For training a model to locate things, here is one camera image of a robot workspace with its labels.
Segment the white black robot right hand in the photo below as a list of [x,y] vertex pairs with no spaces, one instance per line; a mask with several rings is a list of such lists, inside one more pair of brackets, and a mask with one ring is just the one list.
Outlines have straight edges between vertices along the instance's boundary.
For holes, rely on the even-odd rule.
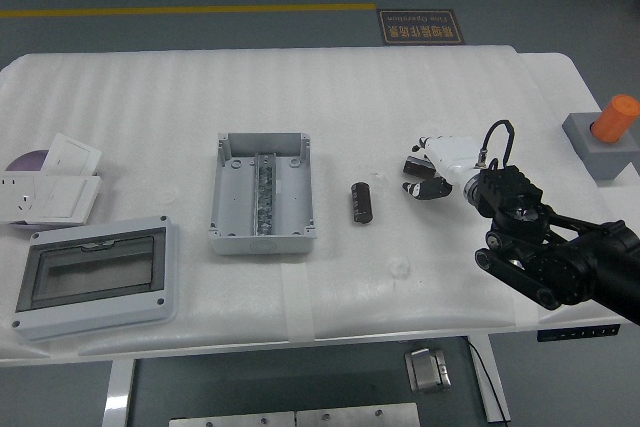
[[402,188],[417,200],[444,198],[457,189],[466,201],[475,205],[479,153],[479,143],[470,137],[421,138],[403,167],[403,172],[416,180],[404,182]]

